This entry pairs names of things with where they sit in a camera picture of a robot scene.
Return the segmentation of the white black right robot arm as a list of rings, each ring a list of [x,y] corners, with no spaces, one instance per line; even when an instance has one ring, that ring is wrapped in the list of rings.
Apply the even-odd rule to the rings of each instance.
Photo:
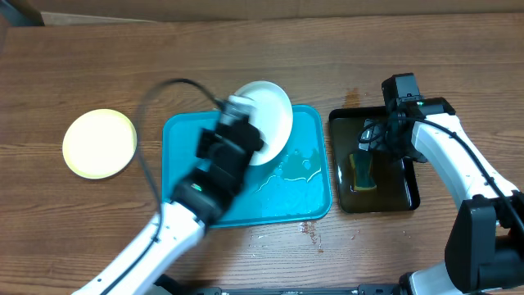
[[[442,262],[400,278],[398,294],[483,294],[523,284],[523,193],[483,157],[444,98],[398,98],[367,119],[364,151],[430,163],[458,207]]]

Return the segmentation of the yellow-green plastic plate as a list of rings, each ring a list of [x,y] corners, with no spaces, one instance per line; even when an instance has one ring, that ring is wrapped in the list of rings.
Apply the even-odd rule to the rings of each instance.
[[[137,131],[124,114],[96,109],[77,118],[62,142],[67,166],[85,179],[105,179],[120,173],[133,159]]]

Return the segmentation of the white plate with sauce streak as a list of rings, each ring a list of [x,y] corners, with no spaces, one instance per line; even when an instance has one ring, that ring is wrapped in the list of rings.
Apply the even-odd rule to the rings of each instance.
[[[291,101],[277,84],[259,80],[245,84],[228,98],[254,107],[250,123],[259,131],[264,146],[251,158],[251,166],[272,161],[286,146],[293,125]]]

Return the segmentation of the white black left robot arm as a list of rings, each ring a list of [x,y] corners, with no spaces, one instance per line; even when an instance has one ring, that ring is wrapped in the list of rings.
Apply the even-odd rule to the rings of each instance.
[[[167,268],[196,246],[241,192],[254,153],[264,145],[255,127],[260,103],[230,96],[213,130],[201,133],[194,167],[173,188],[138,236],[80,294],[145,294]]]

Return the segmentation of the green yellow scrub sponge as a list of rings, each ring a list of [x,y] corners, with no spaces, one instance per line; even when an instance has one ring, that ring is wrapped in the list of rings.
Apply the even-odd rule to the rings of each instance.
[[[374,190],[377,186],[373,179],[373,154],[355,150],[350,154],[350,165],[353,170],[353,188],[356,192]]]

